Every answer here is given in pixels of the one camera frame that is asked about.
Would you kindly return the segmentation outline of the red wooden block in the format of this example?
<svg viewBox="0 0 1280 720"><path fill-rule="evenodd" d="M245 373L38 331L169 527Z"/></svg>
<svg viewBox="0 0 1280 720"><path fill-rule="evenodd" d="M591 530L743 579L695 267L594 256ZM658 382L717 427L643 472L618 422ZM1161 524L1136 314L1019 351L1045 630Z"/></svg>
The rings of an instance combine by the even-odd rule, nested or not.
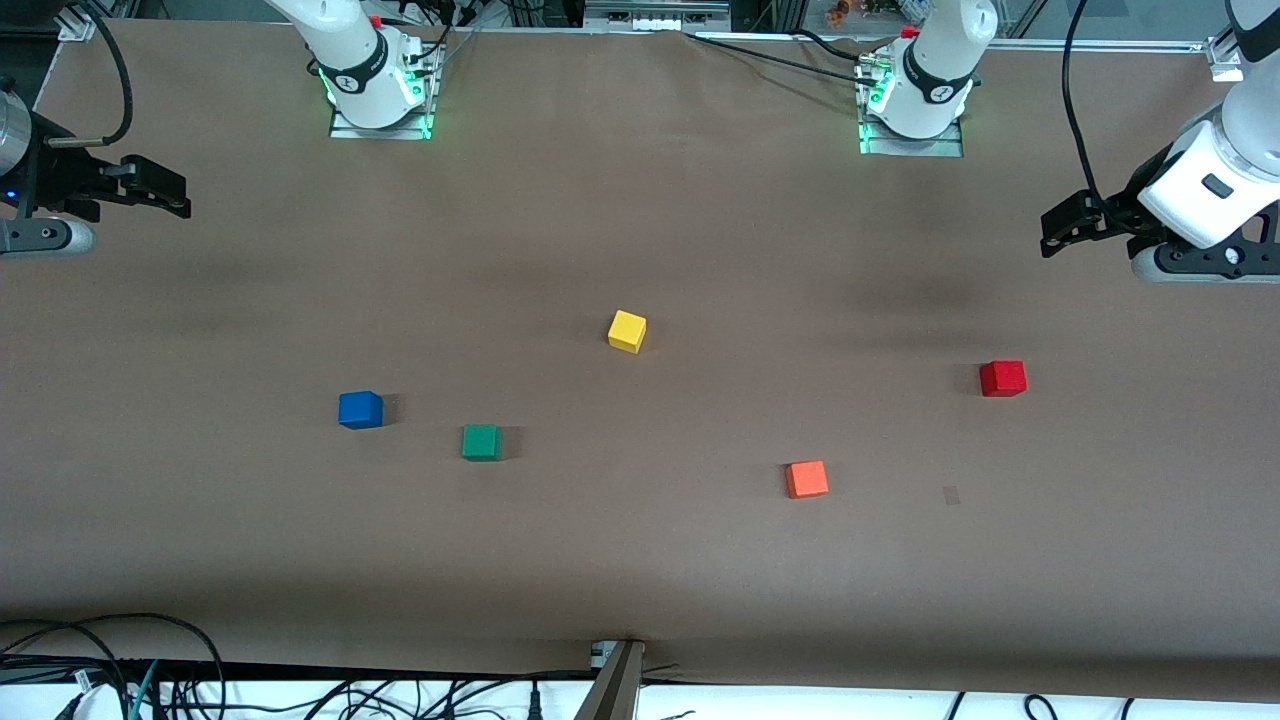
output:
<svg viewBox="0 0 1280 720"><path fill-rule="evenodd" d="M980 393L987 398L1011 398L1029 389L1027 366L1018 359L996 359L979 366Z"/></svg>

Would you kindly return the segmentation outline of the blue wooden block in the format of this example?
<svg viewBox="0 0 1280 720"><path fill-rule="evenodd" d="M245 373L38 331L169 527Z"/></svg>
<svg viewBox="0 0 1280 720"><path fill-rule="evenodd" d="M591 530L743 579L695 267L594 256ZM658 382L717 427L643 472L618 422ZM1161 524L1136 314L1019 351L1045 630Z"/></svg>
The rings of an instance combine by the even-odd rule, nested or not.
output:
<svg viewBox="0 0 1280 720"><path fill-rule="evenodd" d="M335 420L351 430L376 429L385 425L385 401L370 389L340 393L337 398Z"/></svg>

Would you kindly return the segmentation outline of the yellow wooden block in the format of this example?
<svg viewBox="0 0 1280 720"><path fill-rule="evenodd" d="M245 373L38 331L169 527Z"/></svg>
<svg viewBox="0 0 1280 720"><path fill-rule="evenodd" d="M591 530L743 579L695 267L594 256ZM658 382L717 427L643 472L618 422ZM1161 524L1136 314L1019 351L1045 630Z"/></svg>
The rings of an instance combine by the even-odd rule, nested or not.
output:
<svg viewBox="0 0 1280 720"><path fill-rule="evenodd" d="M639 354L646 337L648 320L625 310L617 310L607 331L605 338L611 347Z"/></svg>

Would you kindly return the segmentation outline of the brown table cover sheet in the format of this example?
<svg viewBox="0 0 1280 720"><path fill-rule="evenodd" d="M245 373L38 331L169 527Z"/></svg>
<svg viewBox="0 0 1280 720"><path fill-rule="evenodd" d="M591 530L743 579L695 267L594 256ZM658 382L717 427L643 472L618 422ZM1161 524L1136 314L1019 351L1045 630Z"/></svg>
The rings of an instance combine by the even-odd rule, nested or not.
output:
<svg viewBox="0 0 1280 720"><path fill-rule="evenodd" d="M110 156L193 215L0 260L0 619L164 612L233 662L524 674L636 637L686 680L1280 700L1280 286L1041 256L1082 182L1052 53L987 53L938 159L676 33L483 32L404 142L329 136L291 27L113 32ZM996 359L1029 389L983 397ZM361 389L384 427L337 423ZM829 493L790 498L808 460Z"/></svg>

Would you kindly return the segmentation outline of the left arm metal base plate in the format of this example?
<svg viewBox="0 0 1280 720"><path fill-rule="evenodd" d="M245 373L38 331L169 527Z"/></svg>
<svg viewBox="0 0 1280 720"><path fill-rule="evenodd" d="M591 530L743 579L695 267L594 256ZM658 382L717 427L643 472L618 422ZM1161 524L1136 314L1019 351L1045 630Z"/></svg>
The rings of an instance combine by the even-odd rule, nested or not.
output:
<svg viewBox="0 0 1280 720"><path fill-rule="evenodd" d="M887 53L865 53L859 56L855 77L869 79L872 85L860 86L858 97L858 142L864 155L888 155L902 158L963 158L963 129L955 119L947 129L932 138L910 138L892 131L884 120L873 113L873 100L879 101L886 90L891 88L892 72Z"/></svg>

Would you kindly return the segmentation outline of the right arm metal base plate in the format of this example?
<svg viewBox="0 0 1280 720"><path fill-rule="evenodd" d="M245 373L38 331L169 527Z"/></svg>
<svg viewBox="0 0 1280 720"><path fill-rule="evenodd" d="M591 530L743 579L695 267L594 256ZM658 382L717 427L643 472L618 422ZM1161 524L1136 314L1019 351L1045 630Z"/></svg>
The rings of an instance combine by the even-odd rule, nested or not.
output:
<svg viewBox="0 0 1280 720"><path fill-rule="evenodd" d="M443 49L392 28L378 32L381 64L355 74L320 67L333 138L429 140L442 82Z"/></svg>

